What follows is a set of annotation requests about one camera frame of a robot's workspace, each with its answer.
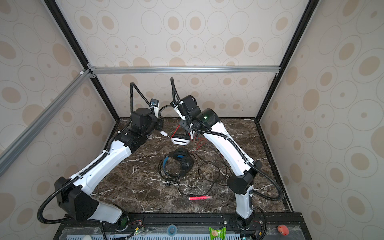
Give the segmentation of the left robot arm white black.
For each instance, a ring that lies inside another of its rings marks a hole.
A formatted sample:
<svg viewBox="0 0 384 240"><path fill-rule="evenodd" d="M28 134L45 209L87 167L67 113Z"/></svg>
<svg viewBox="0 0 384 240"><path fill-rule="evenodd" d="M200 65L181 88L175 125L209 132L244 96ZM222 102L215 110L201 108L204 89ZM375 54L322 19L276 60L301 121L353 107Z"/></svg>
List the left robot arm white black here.
<svg viewBox="0 0 384 240"><path fill-rule="evenodd" d="M127 227L129 217L121 208L101 202L91 195L97 185L123 160L144 145L154 130L160 130L162 119L155 112L155 106L147 102L147 108L131 109L126 126L90 164L73 174L70 178L59 178L55 182L55 191L43 201L37 211L37 219L46 225L58 224L70 220L77 222L98 221L115 225L122 230ZM44 210L53 199L67 213L67 217L49 220Z"/></svg>

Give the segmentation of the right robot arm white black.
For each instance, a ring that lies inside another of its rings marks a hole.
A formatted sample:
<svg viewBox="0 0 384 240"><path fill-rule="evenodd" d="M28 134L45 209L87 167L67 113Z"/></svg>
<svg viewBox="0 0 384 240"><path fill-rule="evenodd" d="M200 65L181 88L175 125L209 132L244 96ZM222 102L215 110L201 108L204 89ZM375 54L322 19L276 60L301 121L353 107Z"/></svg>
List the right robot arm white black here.
<svg viewBox="0 0 384 240"><path fill-rule="evenodd" d="M174 78L170 78L170 82L173 98L171 105L181 118L180 125L187 136L190 139L197 134L204 136L229 163L233 175L227 180L227 185L236 197L236 224L242 230L248 229L255 215L252 196L257 195L266 200L279 201L283 197L282 188L262 171L261 161L253 160L241 149L214 110L207 108L201 111L197 106L197 100L191 95L180 98ZM276 197L266 196L254 190L254 178L257 174L265 177L275 186L278 192Z"/></svg>

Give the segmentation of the white black headphones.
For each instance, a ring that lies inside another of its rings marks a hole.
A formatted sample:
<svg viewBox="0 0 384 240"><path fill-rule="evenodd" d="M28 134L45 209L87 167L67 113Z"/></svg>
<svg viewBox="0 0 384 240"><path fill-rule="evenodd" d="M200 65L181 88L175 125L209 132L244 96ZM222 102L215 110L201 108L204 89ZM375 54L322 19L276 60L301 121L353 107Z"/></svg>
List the white black headphones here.
<svg viewBox="0 0 384 240"><path fill-rule="evenodd" d="M186 117L184 117L181 114L178 107L174 107L173 105L165 105L165 106L161 107L159 112L158 112L159 117L161 116L162 111L166 108L173 108L182 120L186 119ZM191 134L187 130L185 130L184 134L178 133L178 130L181 128L182 128L182 125L179 124L171 136L164 131L161 131L160 133L161 133L161 135L169 138L172 141L172 143L175 145L187 146L191 142L192 137L191 137Z"/></svg>

